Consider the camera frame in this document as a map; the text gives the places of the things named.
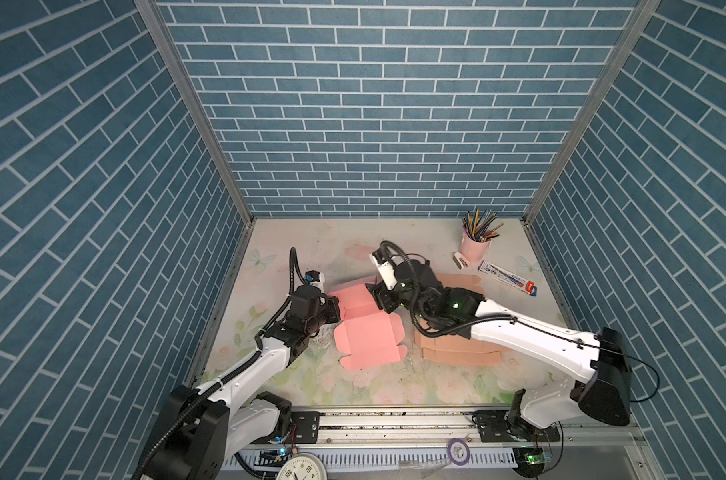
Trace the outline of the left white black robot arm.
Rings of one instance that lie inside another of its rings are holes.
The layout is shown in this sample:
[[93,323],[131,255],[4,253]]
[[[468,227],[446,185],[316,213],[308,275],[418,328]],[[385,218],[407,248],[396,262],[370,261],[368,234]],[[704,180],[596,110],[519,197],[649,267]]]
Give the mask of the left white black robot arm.
[[314,285],[297,287],[258,331],[249,356],[213,380],[169,394],[133,478],[214,479],[225,460],[253,441],[284,436],[291,403],[261,388],[322,327],[340,320],[337,297]]

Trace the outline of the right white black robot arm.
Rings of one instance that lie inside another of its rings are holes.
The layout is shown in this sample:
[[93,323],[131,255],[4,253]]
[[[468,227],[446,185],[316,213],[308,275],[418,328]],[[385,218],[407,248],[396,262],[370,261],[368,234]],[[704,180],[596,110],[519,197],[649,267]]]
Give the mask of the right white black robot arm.
[[528,355],[565,374],[535,389],[520,389],[505,417],[508,432],[531,438],[557,423],[586,416],[625,427],[636,399],[631,394],[636,357],[622,334],[608,327],[597,333],[556,326],[513,311],[479,293],[444,286],[428,263],[371,258],[381,277],[369,290],[377,306],[405,307],[416,330],[427,338],[460,336]]

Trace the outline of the pink paper box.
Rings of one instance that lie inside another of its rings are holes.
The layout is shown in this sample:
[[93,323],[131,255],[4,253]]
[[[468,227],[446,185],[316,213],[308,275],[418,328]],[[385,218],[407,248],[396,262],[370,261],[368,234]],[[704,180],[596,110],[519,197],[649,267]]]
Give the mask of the pink paper box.
[[334,342],[346,370],[363,370],[405,359],[405,329],[397,313],[381,310],[363,281],[330,292],[338,299],[340,318]]

